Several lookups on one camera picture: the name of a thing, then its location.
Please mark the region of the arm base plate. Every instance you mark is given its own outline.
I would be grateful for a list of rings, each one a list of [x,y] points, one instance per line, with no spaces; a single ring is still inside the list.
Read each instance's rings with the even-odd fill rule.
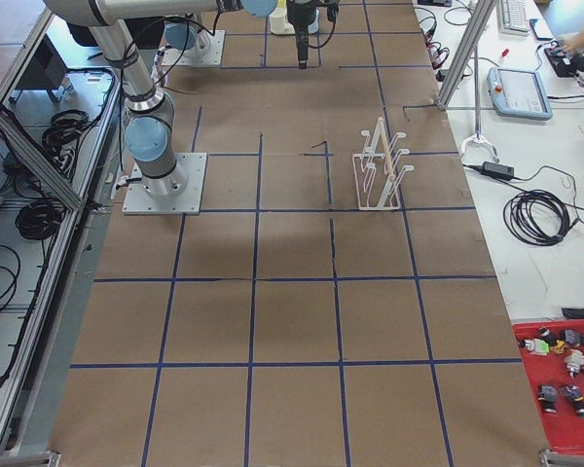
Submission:
[[[176,166],[165,178],[152,179],[134,163],[123,203],[127,215],[199,215],[207,153],[176,153]]]
[[[225,30],[217,30],[214,36],[202,31],[196,34],[185,27],[168,28],[164,37],[166,49],[162,58],[163,66],[175,63],[177,66],[219,67],[221,64]]]

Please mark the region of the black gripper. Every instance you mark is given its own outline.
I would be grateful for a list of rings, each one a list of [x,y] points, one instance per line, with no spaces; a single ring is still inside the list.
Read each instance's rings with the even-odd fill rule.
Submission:
[[[294,26],[298,68],[306,69],[309,59],[309,27],[316,18],[318,2],[315,0],[287,0],[288,21]]]

